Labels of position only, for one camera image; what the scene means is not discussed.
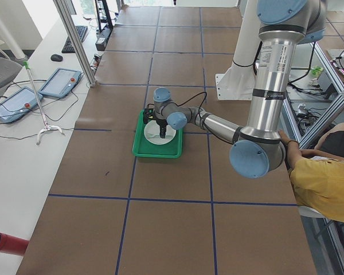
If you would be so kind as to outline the person's hand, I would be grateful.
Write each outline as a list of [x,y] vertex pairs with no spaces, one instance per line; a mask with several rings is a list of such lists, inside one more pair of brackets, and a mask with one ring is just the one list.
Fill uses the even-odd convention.
[[287,147],[291,142],[296,143],[297,145],[299,144],[296,140],[290,139],[287,134],[282,130],[278,130],[278,133],[280,135],[282,143]]

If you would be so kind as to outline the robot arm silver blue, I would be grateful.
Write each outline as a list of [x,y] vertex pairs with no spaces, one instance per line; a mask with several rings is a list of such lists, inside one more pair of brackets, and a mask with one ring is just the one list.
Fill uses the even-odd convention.
[[246,126],[215,116],[201,107],[179,107],[166,88],[154,91],[158,124],[181,129],[193,123],[232,145],[232,167],[246,178],[259,178],[278,168],[285,151],[277,132],[282,103],[298,44],[323,37],[327,1],[259,1],[261,55]]

